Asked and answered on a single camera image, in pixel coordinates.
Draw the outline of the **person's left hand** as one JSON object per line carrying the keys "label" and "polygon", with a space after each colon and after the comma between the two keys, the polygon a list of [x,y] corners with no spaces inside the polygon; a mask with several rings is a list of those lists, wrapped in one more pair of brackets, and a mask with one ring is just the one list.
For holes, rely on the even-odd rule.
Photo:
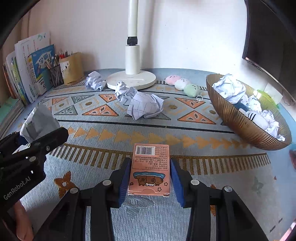
{"label": "person's left hand", "polygon": [[14,217],[1,212],[1,240],[33,240],[34,232],[29,216],[20,201],[13,206]]}

